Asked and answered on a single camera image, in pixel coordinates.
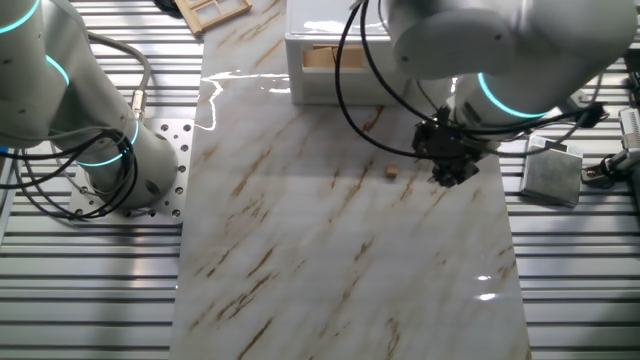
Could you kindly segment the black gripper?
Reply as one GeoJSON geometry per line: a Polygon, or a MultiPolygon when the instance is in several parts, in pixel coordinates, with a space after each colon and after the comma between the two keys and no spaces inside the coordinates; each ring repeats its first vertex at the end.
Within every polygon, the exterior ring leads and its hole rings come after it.
{"type": "Polygon", "coordinates": [[[434,123],[422,121],[415,126],[412,148],[434,163],[432,178],[440,186],[452,188],[479,172],[481,152],[464,145],[457,133],[434,123]]]}

